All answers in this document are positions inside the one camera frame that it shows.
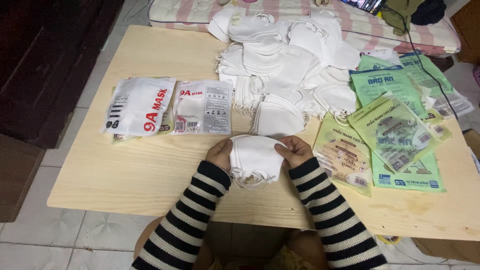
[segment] smartphone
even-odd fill
[[[354,8],[361,9],[365,12],[376,16],[385,4],[386,0],[338,0]]]

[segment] pink striped mattress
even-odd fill
[[[270,13],[275,21],[294,21],[310,11],[327,9],[340,18],[343,39],[356,49],[394,49],[400,53],[412,51],[408,36],[397,36],[384,20],[336,0],[320,7],[313,0],[257,0],[253,3],[232,0],[227,5],[231,4],[246,8],[247,15]],[[212,16],[222,8],[218,0],[154,0],[148,10],[148,19],[154,27],[208,32]],[[424,54],[446,57],[460,51],[460,40],[448,18],[434,25],[411,24],[410,34],[415,48]]]

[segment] light wood tabletop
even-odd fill
[[[209,33],[131,25],[108,67],[47,204],[52,207],[163,216],[189,185],[207,150],[224,135],[163,135],[120,145],[100,134],[112,86],[126,77],[218,79],[215,56],[226,44]],[[313,144],[320,122],[298,136]],[[368,198],[336,184],[373,234],[480,240],[480,176],[456,120],[453,137],[437,150],[446,193],[372,189]],[[232,114],[232,135],[250,119]],[[235,186],[220,200],[214,221],[311,228],[311,218],[285,172],[260,189]]]

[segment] black and white striped sweater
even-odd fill
[[[313,215],[326,258],[335,269],[388,269],[385,257],[353,210],[312,158],[289,171]],[[192,183],[150,235],[132,269],[191,269],[216,202],[230,187],[228,174],[202,161]]]

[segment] green cloth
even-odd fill
[[[425,0],[387,0],[385,5],[390,9],[400,13],[407,23],[407,28],[410,31],[410,19],[413,13],[417,11],[417,8]],[[395,12],[389,11],[387,8],[383,7],[382,18],[385,22],[393,26],[393,33],[395,35],[403,36],[407,32],[405,31],[405,26],[403,25],[402,17]]]

